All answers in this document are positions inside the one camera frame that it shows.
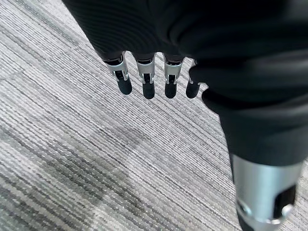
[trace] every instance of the robotic arm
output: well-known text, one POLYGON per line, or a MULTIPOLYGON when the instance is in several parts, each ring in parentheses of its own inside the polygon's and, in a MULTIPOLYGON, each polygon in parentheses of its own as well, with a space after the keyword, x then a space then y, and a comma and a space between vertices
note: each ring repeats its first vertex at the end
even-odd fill
POLYGON ((294 208, 308 156, 308 1, 63 0, 130 94, 124 52, 154 97, 155 53, 165 58, 165 94, 176 95, 184 57, 186 94, 200 83, 225 133, 243 231, 273 231, 294 208))

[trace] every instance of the silver metal component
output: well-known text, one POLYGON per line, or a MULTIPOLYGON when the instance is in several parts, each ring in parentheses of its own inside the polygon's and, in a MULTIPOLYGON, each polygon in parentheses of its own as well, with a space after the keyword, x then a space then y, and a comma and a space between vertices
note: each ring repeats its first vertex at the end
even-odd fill
MULTIPOLYGON (((192 60, 192 65, 191 65, 191 68, 193 67, 193 66, 196 66, 197 65, 197 61, 196 60, 192 60)), ((191 83, 191 84, 193 84, 193 81, 192 81, 192 79, 189 77, 189 83, 191 83)))
POLYGON ((150 74, 150 83, 154 83, 154 75, 155 75, 155 55, 153 60, 149 64, 140 64, 138 61, 137 68, 139 71, 139 76, 141 78, 141 82, 145 84, 144 74, 150 74))
POLYGON ((119 82, 118 77, 116 76, 116 71, 122 71, 124 80, 128 80, 129 75, 128 75, 128 68, 127 68, 127 63, 126 63, 126 59, 125 59, 125 53, 122 53, 122 62, 118 65, 109 65, 106 64, 110 73, 113 75, 113 77, 116 79, 117 82, 119 82))
POLYGON ((170 83, 169 82, 170 75, 174 75, 175 76, 173 84, 177 84, 178 83, 178 79, 180 77, 180 72, 181 72, 181 69, 182 69, 182 64, 183 64, 183 61, 180 64, 178 64, 178 65, 170 65, 170 64, 166 63, 166 59, 165 59, 165 78, 166 78, 166 83, 167 84, 170 83))
POLYGON ((233 155, 233 175, 237 211, 254 231, 273 231, 293 209, 287 205, 282 216, 274 218, 275 199, 286 189, 297 185, 302 163, 292 166, 267 166, 233 155))

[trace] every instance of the gray carpet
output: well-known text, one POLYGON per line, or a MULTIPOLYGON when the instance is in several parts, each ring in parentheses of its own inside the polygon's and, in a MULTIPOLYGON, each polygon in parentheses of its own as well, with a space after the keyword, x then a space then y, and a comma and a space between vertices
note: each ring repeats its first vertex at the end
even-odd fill
MULTIPOLYGON (((0 230, 240 230, 217 116, 116 82, 60 0, 0 2, 0 230)), ((308 165, 284 231, 308 229, 308 165)))

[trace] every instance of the black rubber fingertip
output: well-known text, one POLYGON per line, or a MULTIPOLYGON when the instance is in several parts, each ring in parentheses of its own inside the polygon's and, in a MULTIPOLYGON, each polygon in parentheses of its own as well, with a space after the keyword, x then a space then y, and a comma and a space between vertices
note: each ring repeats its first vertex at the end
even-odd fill
POLYGON ((198 95, 200 89, 200 85, 198 83, 190 83, 188 82, 186 88, 186 96, 190 99, 195 98, 198 95))
POLYGON ((242 218, 242 216, 237 212, 237 218, 239 220, 240 226, 243 231, 255 231, 253 228, 251 228, 242 218))
POLYGON ((124 79, 120 79, 120 81, 117 82, 117 85, 119 86, 120 91, 125 95, 129 95, 132 92, 132 86, 129 78, 126 81, 124 79))
POLYGON ((154 83, 145 83, 142 85, 143 95, 146 99, 150 100, 155 96, 154 83))
POLYGON ((174 82, 170 82, 169 84, 165 84, 165 95, 167 98, 172 99, 177 94, 177 84, 174 82))

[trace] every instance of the black fingertip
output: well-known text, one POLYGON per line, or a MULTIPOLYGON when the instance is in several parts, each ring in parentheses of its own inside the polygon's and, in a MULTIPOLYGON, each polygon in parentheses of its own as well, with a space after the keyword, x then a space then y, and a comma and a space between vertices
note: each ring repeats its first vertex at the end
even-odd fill
POLYGON ((120 91, 124 95, 129 95, 132 91, 132 86, 129 78, 126 81, 124 79, 120 79, 120 81, 117 82, 117 85, 119 86, 120 91))
POLYGON ((155 96, 154 83, 145 83, 142 85, 143 95, 146 99, 150 100, 155 96))
POLYGON ((198 95, 200 84, 188 82, 186 88, 186 96, 190 99, 195 98, 198 95))
POLYGON ((165 95, 167 98, 172 99, 177 94, 177 84, 174 82, 170 82, 169 84, 165 84, 165 95))
POLYGON ((243 231, 255 231, 252 227, 250 227, 242 218, 242 216, 237 213, 237 218, 239 220, 240 226, 242 228, 243 231))

